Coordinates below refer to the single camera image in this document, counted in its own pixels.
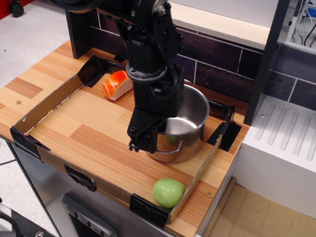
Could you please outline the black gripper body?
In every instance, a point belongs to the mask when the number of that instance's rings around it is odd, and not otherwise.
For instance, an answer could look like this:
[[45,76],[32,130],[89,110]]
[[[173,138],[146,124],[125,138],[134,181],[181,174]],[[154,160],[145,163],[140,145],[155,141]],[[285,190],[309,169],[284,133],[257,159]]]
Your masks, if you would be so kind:
[[184,74],[184,68],[173,63],[152,74],[132,70],[135,106],[176,117],[183,102]]

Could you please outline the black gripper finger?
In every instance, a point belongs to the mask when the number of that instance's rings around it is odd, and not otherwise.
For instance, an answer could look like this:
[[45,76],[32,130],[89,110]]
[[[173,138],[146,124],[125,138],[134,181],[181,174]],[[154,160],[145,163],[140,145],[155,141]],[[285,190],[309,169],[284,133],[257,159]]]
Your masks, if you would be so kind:
[[157,151],[158,127],[164,121],[164,114],[135,108],[127,129],[130,137],[129,150],[149,153]]
[[167,130],[168,118],[162,118],[158,121],[158,133],[165,133]]

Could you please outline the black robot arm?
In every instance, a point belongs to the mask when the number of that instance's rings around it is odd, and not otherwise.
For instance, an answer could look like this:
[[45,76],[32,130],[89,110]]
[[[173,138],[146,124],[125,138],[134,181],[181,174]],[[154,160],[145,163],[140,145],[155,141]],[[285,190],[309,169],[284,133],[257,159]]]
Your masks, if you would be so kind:
[[165,0],[58,0],[70,12],[97,10],[114,18],[127,50],[126,72],[133,83],[135,108],[127,130],[132,151],[155,153],[158,133],[178,115],[184,69],[172,63],[183,49]]

